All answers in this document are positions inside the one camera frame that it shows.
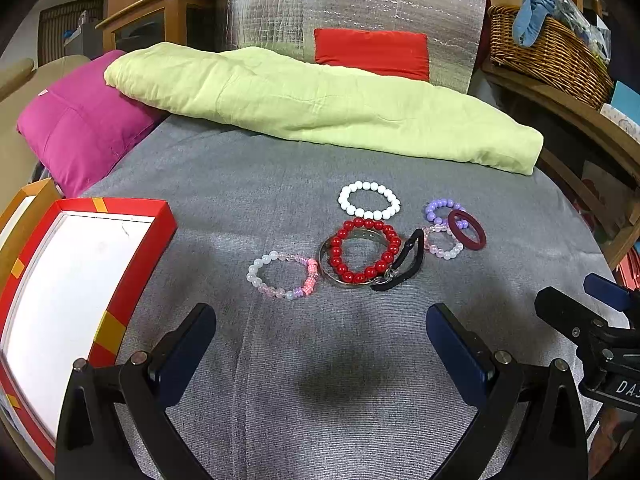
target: gray blanket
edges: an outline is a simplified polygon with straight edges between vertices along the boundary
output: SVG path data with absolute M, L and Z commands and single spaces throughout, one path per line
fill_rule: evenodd
M 402 209 L 390 222 L 405 237 L 425 224 L 421 208 L 433 198 L 462 202 L 484 225 L 486 248 L 450 261 L 426 254 L 415 277 L 386 293 L 343 290 L 321 278 L 308 298 L 259 294 L 245 280 L 249 264 L 270 250 L 315 254 L 348 219 L 337 197 L 355 180 L 393 189 Z M 536 293 L 556 286 L 626 326 L 581 291 L 587 273 L 610 272 L 580 217 L 537 170 L 526 177 L 289 142 L 172 116 L 87 195 L 160 198 L 172 208 L 178 231 L 118 360 L 152 348 L 197 302 L 215 308 L 218 332 L 168 413 L 216 480 L 428 478 L 474 415 L 426 336 L 433 303 L 446 303 L 489 348 L 520 362 L 564 358 L 576 380 L 575 347 L 536 317 Z M 351 201 L 385 205 L 365 191 Z M 379 249 L 361 241 L 355 252 L 346 259 L 357 266 Z M 287 290 L 305 275 L 295 262 L 261 270 Z M 598 405 L 582 405 L 589 422 Z M 120 416 L 142 469 L 159 478 L 129 414 Z M 512 424 L 488 472 L 504 462 L 513 435 Z

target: dark red hair tie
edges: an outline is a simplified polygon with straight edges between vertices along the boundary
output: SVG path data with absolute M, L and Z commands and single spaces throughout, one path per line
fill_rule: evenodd
M 456 225 L 456 218 L 464 218 L 467 222 L 469 222 L 469 225 L 473 226 L 473 228 L 476 230 L 476 233 L 478 233 L 477 242 L 462 234 L 462 230 Z M 484 234 L 484 229 L 482 229 L 480 222 L 473 218 L 466 211 L 460 211 L 460 209 L 452 210 L 447 217 L 447 223 L 449 224 L 449 229 L 451 229 L 453 235 L 467 249 L 471 249 L 472 251 L 479 251 L 486 245 L 486 234 Z

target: plastic bag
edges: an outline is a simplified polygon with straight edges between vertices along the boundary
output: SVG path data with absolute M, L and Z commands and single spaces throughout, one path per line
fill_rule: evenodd
M 611 59 L 611 35 L 591 25 L 572 0 L 557 0 L 553 17 L 571 30 L 605 65 Z

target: blue cloth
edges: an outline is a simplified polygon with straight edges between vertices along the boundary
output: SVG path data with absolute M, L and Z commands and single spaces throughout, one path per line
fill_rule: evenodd
M 523 0 L 513 22 L 513 41 L 519 46 L 531 46 L 536 42 L 545 18 L 553 13 L 556 0 Z

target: wooden shelf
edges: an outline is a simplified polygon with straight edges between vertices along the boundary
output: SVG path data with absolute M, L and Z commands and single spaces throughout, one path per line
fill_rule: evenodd
M 519 72 L 496 66 L 489 59 L 482 65 L 482 71 L 488 81 L 539 104 L 578 128 L 605 152 L 609 153 L 620 167 L 636 181 L 636 184 L 640 183 L 640 144 L 619 126 L 601 115 L 599 111 L 543 82 Z M 628 221 L 622 229 L 618 229 L 606 208 L 564 163 L 545 148 L 540 153 L 540 159 L 551 167 L 583 200 L 603 226 L 607 235 L 613 238 L 612 241 L 603 244 L 600 249 L 609 268 L 615 269 L 640 237 L 638 189 L 636 189 L 636 196 L 626 208 Z

